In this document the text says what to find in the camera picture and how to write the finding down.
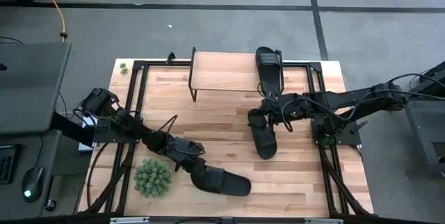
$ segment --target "concrete floor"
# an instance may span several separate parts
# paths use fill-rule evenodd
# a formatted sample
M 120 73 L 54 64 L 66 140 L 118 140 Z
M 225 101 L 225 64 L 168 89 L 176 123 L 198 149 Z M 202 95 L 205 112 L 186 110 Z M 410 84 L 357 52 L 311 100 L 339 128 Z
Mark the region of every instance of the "concrete floor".
M 310 0 L 58 0 L 66 2 L 310 6 Z M 320 6 L 444 7 L 445 0 L 318 0 Z M 60 40 L 50 8 L 0 8 L 0 35 L 25 43 Z M 116 58 L 188 58 L 203 51 L 281 49 L 285 59 L 320 60 L 312 12 L 252 10 L 63 9 L 72 55 L 62 86 L 69 109 L 94 87 L 108 87 Z M 321 13 L 329 59 L 340 61 L 349 90 L 421 72 L 442 61 L 445 14 Z M 409 79 L 399 80 L 407 88 Z M 376 113 L 361 130 L 375 213 L 443 223 L 445 179 L 408 178 L 419 162 L 404 113 Z M 71 213 L 79 186 L 66 196 Z

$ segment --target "orange cable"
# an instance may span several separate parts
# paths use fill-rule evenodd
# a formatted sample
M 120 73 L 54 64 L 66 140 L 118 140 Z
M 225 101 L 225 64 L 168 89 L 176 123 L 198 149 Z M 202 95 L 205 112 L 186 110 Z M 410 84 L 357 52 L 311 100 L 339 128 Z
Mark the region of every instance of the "orange cable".
M 63 35 L 61 35 L 61 36 L 62 36 L 62 42 L 65 42 L 65 39 L 66 39 L 65 18 L 63 18 L 62 11 L 60 11 L 60 8 L 58 7 L 57 2 L 54 1 L 54 0 L 52 0 L 52 1 L 54 3 L 55 7 L 57 8 L 57 11 L 58 11 L 58 14 L 60 15 L 60 18 L 62 19 L 62 34 Z

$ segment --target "black slide sandal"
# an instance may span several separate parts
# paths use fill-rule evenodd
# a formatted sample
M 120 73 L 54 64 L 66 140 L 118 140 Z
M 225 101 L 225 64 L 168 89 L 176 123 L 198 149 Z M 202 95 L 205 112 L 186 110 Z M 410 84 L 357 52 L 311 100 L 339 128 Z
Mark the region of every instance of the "black slide sandal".
M 281 95 L 281 64 L 278 55 L 268 47 L 259 47 L 255 54 L 261 91 L 274 99 Z
M 267 126 L 267 121 L 259 109 L 250 110 L 248 119 L 258 155 L 263 159 L 272 158 L 277 153 L 273 125 Z
M 205 166 L 206 171 L 199 176 L 191 173 L 193 185 L 197 188 L 210 192 L 225 195 L 246 196 L 250 193 L 252 184 L 250 180 L 240 175 L 235 175 L 222 168 Z

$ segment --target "computer monitor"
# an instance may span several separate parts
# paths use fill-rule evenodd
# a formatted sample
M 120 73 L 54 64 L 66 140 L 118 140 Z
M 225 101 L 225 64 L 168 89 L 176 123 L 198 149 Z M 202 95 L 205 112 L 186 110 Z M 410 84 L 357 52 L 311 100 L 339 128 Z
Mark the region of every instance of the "computer monitor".
M 49 129 L 70 43 L 0 45 L 0 134 Z

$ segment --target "succulent plant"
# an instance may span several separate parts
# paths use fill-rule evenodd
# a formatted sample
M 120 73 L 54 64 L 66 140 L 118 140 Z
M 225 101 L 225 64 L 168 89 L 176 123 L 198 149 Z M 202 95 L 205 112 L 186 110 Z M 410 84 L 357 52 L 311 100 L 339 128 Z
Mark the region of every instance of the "succulent plant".
M 121 74 L 128 74 L 128 68 L 127 65 L 125 65 L 125 63 L 120 64 L 120 73 Z
M 134 189 L 146 198 L 161 197 L 168 192 L 172 183 L 172 173 L 167 162 L 157 159 L 144 159 L 143 164 L 136 168 L 133 178 L 136 181 Z

